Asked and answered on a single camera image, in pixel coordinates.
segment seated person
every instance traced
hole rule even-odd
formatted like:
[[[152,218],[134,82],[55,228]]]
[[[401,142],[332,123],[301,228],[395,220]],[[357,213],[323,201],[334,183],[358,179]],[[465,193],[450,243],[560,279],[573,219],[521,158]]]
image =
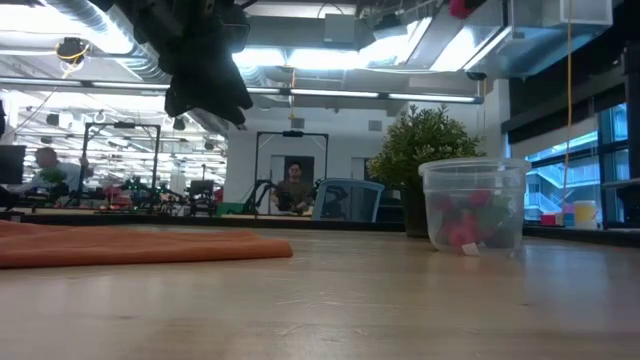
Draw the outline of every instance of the seated person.
[[[69,191],[76,191],[80,183],[80,165],[63,163],[58,161],[58,154],[50,147],[40,148],[36,151],[36,163],[42,169],[37,175],[31,179],[31,182],[23,184],[13,189],[13,193],[25,193],[34,188],[51,190],[60,185],[47,181],[47,172],[58,172],[59,176],[64,177],[62,183],[65,184]],[[85,178],[93,176],[93,169],[89,169],[89,162],[86,158],[81,158],[80,163],[86,168]]]
[[[309,209],[309,205],[313,202],[313,199],[310,197],[312,186],[300,181],[302,178],[302,167],[299,163],[292,163],[289,166],[288,173],[289,178],[278,183],[277,188],[271,195],[271,202],[277,208],[283,193],[288,193],[293,198],[289,211],[303,213]]]

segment plant pot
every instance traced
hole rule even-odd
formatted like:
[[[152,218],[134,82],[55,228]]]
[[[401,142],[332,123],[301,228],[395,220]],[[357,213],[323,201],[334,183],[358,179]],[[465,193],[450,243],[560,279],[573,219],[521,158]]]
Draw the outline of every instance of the plant pot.
[[[404,227],[407,237],[429,238],[427,229],[427,208],[424,193],[420,188],[410,188],[402,192]]]

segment clear plastic tub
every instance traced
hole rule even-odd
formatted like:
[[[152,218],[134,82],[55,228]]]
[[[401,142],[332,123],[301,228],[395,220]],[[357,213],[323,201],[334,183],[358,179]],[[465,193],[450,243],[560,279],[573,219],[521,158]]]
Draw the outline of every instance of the clear plastic tub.
[[[521,159],[463,158],[420,165],[429,238],[441,251],[513,254],[522,242]]]

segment chair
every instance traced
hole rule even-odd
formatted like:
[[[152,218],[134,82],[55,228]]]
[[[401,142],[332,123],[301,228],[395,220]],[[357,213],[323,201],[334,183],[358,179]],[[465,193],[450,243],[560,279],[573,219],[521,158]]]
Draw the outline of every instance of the chair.
[[[384,185],[354,179],[326,179],[318,188],[311,220],[376,222]]]

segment orange cloth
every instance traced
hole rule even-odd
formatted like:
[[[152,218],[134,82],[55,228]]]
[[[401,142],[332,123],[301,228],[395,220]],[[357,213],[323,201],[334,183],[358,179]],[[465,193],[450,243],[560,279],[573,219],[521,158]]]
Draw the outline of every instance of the orange cloth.
[[[283,240],[251,231],[181,233],[0,221],[0,268],[291,257]]]

